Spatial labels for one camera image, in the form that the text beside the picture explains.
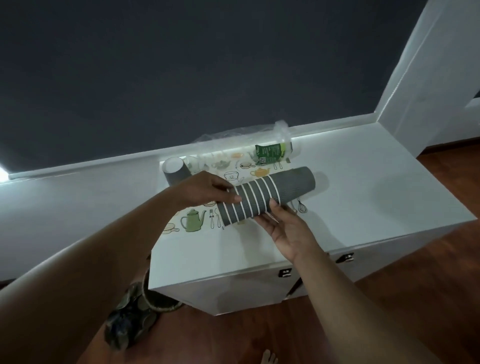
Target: left hand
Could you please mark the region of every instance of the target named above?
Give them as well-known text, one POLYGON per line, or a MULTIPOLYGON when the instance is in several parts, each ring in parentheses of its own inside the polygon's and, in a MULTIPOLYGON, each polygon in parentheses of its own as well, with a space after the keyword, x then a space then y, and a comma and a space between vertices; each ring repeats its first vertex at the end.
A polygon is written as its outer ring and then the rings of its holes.
POLYGON ((226 189, 233 185, 223 178, 206 171, 201 171, 179 184, 169 187, 178 210, 191 206, 208 204, 211 201, 234 204, 241 201, 241 197, 235 193, 227 192, 226 189))

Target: right hand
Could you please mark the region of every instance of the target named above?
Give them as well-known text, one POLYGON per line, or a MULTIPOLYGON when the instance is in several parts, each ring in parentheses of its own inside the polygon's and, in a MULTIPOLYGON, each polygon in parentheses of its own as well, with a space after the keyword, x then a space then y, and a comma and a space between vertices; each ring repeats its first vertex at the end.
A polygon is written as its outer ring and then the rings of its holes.
POLYGON ((254 219, 268 232, 286 259, 294 264, 300 256, 322 251, 306 222, 290 207, 283 208, 274 199, 270 199, 269 205, 278 223, 266 214, 256 216, 254 219))

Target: drawer handle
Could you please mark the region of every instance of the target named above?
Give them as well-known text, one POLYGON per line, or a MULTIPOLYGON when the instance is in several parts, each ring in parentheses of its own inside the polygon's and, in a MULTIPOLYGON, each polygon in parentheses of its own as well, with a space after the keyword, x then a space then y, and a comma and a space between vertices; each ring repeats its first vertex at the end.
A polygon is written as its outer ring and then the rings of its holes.
POLYGON ((335 263, 339 264, 339 263, 345 263, 345 262, 353 262, 353 255, 355 253, 347 253, 347 254, 343 254, 339 259, 337 259, 335 261, 335 263))

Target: teapot illustration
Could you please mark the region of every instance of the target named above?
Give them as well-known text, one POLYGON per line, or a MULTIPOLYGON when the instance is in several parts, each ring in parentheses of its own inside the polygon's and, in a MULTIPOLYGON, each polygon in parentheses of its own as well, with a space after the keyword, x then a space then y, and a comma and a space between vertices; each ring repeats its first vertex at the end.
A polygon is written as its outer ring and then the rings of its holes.
POLYGON ((193 208, 187 213, 187 216, 184 216, 180 219, 180 224, 187 232, 200 230, 204 224, 205 212, 206 210, 202 212, 202 216, 199 218, 198 211, 193 208), (187 226, 183 224, 184 218, 187 219, 187 226))
POLYGON ((270 168, 267 168, 267 169, 259 168, 257 170, 250 171, 250 174, 256 177, 265 177, 269 173, 270 173, 270 168))

